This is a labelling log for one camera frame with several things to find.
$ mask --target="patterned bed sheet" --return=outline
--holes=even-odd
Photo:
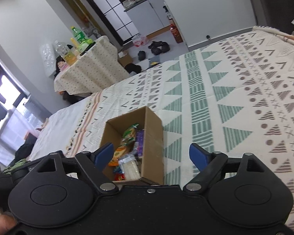
[[[105,122],[142,106],[162,120],[166,184],[198,174],[191,143],[254,153],[294,197],[294,45],[252,31],[167,61],[87,99],[67,156],[95,151]],[[294,206],[287,221],[294,230]]]

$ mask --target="blue gripper pad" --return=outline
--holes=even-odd
[[[96,156],[94,160],[94,165],[96,166],[97,169],[99,169],[100,171],[103,171],[113,157],[113,153],[114,153],[113,144],[110,143],[103,150],[99,149],[97,151],[100,151],[100,153]]]
[[[189,158],[199,171],[203,171],[211,161],[211,153],[192,143],[189,146]]]

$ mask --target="baseboard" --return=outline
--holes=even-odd
[[[166,26],[166,27],[164,27],[164,28],[162,28],[162,29],[159,29],[159,30],[156,31],[156,32],[153,32],[153,33],[151,33],[151,34],[148,34],[147,37],[148,37],[148,39],[155,38],[156,36],[158,36],[158,35],[160,35],[160,34],[162,34],[162,33],[165,33],[165,32],[167,32],[167,31],[170,31],[170,27],[171,27],[171,26]]]
[[[247,29],[239,30],[239,31],[232,32],[232,33],[229,33],[229,34],[226,34],[226,35],[222,35],[222,36],[219,36],[219,37],[213,38],[213,39],[211,39],[211,40],[207,40],[207,41],[204,41],[204,42],[201,42],[201,43],[195,44],[195,45],[193,45],[193,46],[190,46],[190,47],[188,47],[188,49],[189,49],[190,51],[193,51],[193,50],[195,50],[195,49],[199,49],[199,48],[202,48],[202,47],[208,46],[208,45],[213,44],[213,43],[215,43],[215,42],[218,42],[218,41],[224,40],[224,39],[226,39],[226,38],[230,38],[230,37],[233,37],[233,36],[235,36],[235,35],[239,35],[239,34],[243,34],[243,33],[250,32],[251,30],[253,30],[253,28],[247,28]]]

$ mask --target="countertop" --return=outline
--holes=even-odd
[[[141,4],[141,3],[143,3],[143,2],[146,2],[147,0],[141,0],[141,1],[139,1],[139,2],[137,2],[137,3],[135,3],[135,4],[133,4],[132,6],[130,6],[130,7],[128,7],[126,10],[124,10],[125,12],[127,12],[127,11],[129,11],[130,9],[132,9],[132,8],[134,8],[135,6],[137,6],[137,5],[139,5],[139,4]]]

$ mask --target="metal screw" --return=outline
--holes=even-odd
[[[100,189],[103,190],[103,191],[111,191],[111,190],[115,189],[115,184],[113,184],[113,183],[103,183],[100,186]]]
[[[155,189],[147,189],[147,193],[155,193],[156,190]]]
[[[189,191],[198,191],[201,189],[201,185],[198,183],[189,183],[186,185],[186,189]]]

